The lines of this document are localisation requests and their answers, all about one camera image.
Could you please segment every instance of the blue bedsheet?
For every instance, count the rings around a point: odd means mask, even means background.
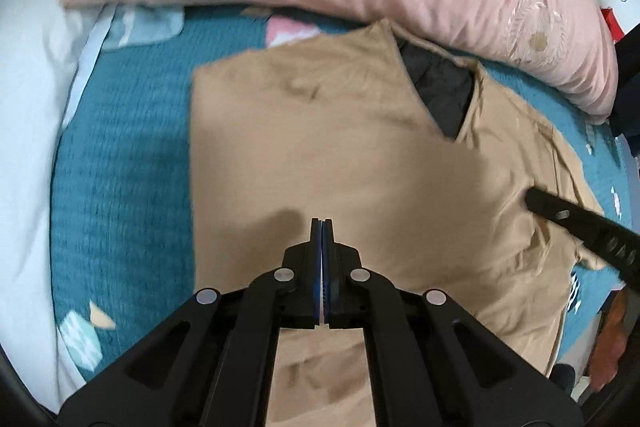
[[[51,200],[54,306],[56,322],[87,379],[192,293],[191,73],[198,65],[264,47],[266,20],[240,16],[242,8],[188,9],[179,36],[102,52],[60,140]],[[286,13],[325,32],[356,27],[297,10]],[[590,136],[580,112],[553,89],[512,68],[486,65],[499,82],[556,124],[582,159],[607,216],[629,226],[626,172],[608,127],[596,127]],[[612,187],[620,198],[620,217]],[[616,281],[613,271],[578,267],[577,272],[581,305],[567,318],[563,349],[579,336]],[[113,319],[114,329],[89,323],[90,302]]]

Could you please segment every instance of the bed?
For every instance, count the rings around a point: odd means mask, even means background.
[[[52,176],[50,266],[55,321],[59,330],[70,331],[63,345],[81,374],[74,377],[79,385],[193,293],[191,71],[250,48],[264,48],[274,14],[325,33],[358,26],[301,10],[267,13],[247,8],[187,8],[179,35],[101,51],[81,89],[77,110],[66,122]],[[606,216],[632,227],[631,199],[638,187],[628,177],[624,142],[614,139],[607,125],[586,123],[581,111],[557,90],[529,74],[490,60],[483,63],[496,80],[553,122],[580,157]],[[618,283],[609,268],[591,272],[576,267],[575,276],[580,290],[567,315],[561,353]],[[111,322],[89,328],[95,333],[82,336],[98,312]],[[79,337],[75,342],[70,340],[74,335]],[[99,360],[94,353],[87,361],[87,342],[93,348],[97,343]]]

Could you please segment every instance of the brown garment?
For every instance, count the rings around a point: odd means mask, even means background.
[[[447,291],[540,371],[554,363],[580,259],[524,209],[533,181],[598,209],[571,147],[477,61],[454,144],[425,110],[383,21],[200,68],[191,114],[196,287],[227,292],[308,241],[312,217],[398,287]],[[359,331],[284,331],[268,412],[373,425]]]

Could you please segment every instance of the tan shirt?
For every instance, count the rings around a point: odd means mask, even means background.
[[[191,114],[196,287],[247,286],[313,217],[396,286],[447,291],[524,359],[556,358],[576,242],[522,203],[535,181],[599,210],[574,151],[477,61],[458,144],[442,137],[382,21],[204,66]],[[284,331],[270,422],[373,425],[359,331]]]

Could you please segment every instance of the beige triangle print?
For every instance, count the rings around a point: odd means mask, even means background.
[[[95,328],[100,328],[101,330],[114,330],[116,328],[116,323],[113,322],[113,319],[98,308],[93,301],[89,301],[89,321]]]

